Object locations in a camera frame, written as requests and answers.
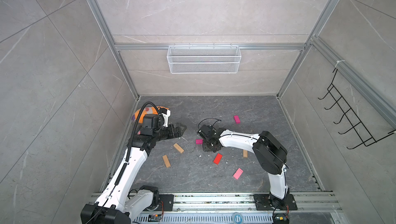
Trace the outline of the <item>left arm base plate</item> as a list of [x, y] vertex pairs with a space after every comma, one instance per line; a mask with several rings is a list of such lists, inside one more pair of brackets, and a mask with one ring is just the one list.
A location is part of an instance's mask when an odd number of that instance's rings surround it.
[[152, 204], [145, 211], [172, 211], [174, 205], [174, 195], [160, 194], [154, 196]]

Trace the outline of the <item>pink block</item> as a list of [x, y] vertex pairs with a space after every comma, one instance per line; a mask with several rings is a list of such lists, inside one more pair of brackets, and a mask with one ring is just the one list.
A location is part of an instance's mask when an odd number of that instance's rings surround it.
[[238, 180], [241, 177], [242, 174], [243, 174], [243, 170], [241, 168], [238, 168], [236, 170], [236, 172], [233, 174], [233, 178]]

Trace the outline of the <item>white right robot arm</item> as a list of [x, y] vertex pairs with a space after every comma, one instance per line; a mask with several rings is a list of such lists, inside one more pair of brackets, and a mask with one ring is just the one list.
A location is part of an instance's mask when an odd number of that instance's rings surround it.
[[290, 194], [286, 179], [288, 152], [270, 132], [244, 134], [202, 125], [198, 129], [198, 135], [203, 139], [205, 151], [217, 152], [223, 147], [232, 147], [254, 153], [261, 168], [268, 173], [271, 204], [276, 208], [286, 206]]

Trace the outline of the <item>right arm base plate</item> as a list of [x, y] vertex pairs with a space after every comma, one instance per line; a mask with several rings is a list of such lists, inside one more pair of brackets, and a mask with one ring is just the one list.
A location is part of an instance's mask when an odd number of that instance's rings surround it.
[[298, 209], [294, 195], [288, 193], [284, 199], [276, 198], [271, 194], [254, 194], [254, 203], [258, 211], [295, 211]]

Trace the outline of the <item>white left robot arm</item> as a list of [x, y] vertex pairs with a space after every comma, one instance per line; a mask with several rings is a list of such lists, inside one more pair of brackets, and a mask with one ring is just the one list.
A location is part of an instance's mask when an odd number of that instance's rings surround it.
[[123, 160], [106, 189], [94, 204], [86, 204], [80, 214], [83, 224], [131, 224], [144, 210], [160, 206], [159, 190], [142, 186], [130, 196], [135, 178], [156, 143], [182, 137], [187, 127], [170, 124], [171, 111], [151, 101], [143, 104], [135, 116]]

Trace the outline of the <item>aluminium rail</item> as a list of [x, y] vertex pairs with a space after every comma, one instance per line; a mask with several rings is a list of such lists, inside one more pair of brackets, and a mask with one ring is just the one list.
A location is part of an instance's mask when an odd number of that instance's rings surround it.
[[[231, 193], [164, 193], [174, 195], [172, 211], [166, 213], [199, 213], [199, 212], [268, 212], [258, 211], [254, 203], [254, 194], [267, 194], [265, 192], [231, 192]], [[341, 213], [342, 208], [332, 192], [292, 192], [298, 209], [296, 213]]]

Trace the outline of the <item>orange plush toy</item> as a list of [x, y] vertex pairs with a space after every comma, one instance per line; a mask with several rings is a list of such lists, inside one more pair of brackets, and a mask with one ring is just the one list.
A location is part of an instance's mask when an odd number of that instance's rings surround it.
[[156, 108], [153, 107], [153, 106], [151, 106], [151, 107], [144, 107], [144, 108], [142, 108], [142, 109], [137, 110], [137, 111], [133, 114], [133, 116], [132, 116], [132, 121], [133, 121], [133, 122], [135, 122], [135, 121], [137, 120], [137, 118], [138, 118], [140, 112], [142, 112], [142, 113], [141, 113], [141, 115], [140, 115], [140, 117], [139, 117], [139, 120], [138, 120], [138, 123], [139, 123], [139, 124], [142, 124], [142, 123], [143, 123], [143, 118], [144, 118], [146, 115], [148, 115], [148, 114], [166, 114], [166, 115], [170, 116], [170, 113], [171, 113], [169, 108], [166, 108], [166, 107], [163, 107], [163, 106], [158, 106], [158, 107], [156, 107]]

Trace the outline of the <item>red block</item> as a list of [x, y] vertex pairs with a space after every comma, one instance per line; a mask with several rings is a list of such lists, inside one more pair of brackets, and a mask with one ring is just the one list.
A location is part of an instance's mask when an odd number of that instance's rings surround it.
[[214, 162], [216, 165], [218, 165], [218, 164], [220, 163], [222, 157], [223, 157], [223, 155], [217, 154], [216, 157], [215, 157], [215, 159], [213, 160], [213, 162]]

